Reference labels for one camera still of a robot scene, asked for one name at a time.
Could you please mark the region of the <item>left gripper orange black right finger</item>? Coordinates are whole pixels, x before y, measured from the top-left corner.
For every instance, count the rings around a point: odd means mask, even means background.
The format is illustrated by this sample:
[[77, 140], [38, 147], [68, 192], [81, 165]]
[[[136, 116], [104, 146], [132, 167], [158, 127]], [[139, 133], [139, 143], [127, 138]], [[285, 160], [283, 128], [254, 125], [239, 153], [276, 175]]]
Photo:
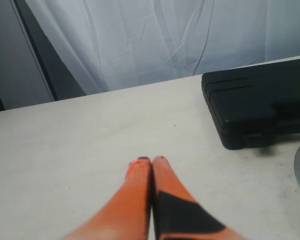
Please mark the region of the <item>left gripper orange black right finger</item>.
[[244, 240], [188, 192], [164, 156], [152, 162], [155, 238], [157, 240]]

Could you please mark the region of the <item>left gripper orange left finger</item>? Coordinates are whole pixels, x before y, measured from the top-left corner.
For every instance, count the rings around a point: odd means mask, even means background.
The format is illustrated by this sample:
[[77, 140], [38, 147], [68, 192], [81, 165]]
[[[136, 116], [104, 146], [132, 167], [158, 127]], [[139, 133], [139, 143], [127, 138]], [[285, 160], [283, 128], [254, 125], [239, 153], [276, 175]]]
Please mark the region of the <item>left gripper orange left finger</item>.
[[146, 240], [151, 214], [152, 163], [140, 157], [129, 164], [114, 196], [64, 240]]

